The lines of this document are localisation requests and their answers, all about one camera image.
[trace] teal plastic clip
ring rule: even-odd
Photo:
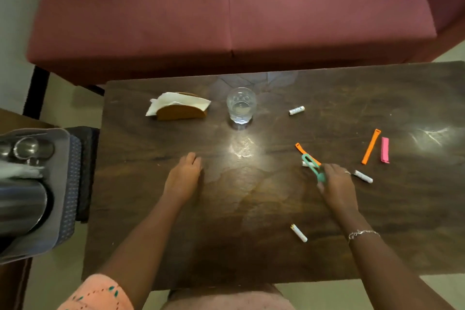
[[[319,172],[319,165],[313,160],[313,158],[311,158],[309,154],[306,153],[302,155],[302,160],[315,173],[318,182],[326,183],[326,174]]]

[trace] hand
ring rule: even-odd
[[[163,195],[185,204],[194,194],[202,170],[202,159],[195,153],[181,157],[176,167],[171,169],[165,182]]]
[[[335,215],[347,211],[358,211],[357,195],[352,183],[351,174],[337,164],[323,164],[326,173],[326,186],[318,183],[317,186]]]

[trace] sofa cushion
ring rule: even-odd
[[[230,0],[230,16],[234,55],[254,61],[395,57],[436,36],[427,0]]]
[[[57,72],[224,63],[228,0],[41,0],[28,58]]]

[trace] person's left arm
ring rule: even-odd
[[[99,271],[120,285],[135,310],[142,309],[152,290],[171,227],[193,195],[201,170],[201,159],[195,153],[182,157],[169,173],[163,195],[154,209]]]

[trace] person's right arm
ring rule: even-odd
[[[324,164],[327,185],[318,184],[324,201],[344,235],[372,228],[358,212],[355,186],[347,170]],[[375,310],[453,309],[408,269],[383,239],[364,233],[349,242],[365,290]]]

